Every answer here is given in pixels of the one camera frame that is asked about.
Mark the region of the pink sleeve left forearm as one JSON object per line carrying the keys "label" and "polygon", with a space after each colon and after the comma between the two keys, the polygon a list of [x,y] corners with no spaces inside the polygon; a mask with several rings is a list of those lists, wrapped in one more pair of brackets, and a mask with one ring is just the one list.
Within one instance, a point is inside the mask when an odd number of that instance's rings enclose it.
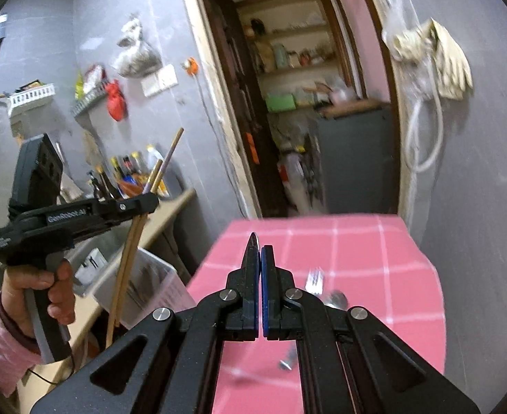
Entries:
{"label": "pink sleeve left forearm", "polygon": [[7,315],[0,292],[0,392],[10,396],[18,381],[35,365],[43,364],[38,345]]}

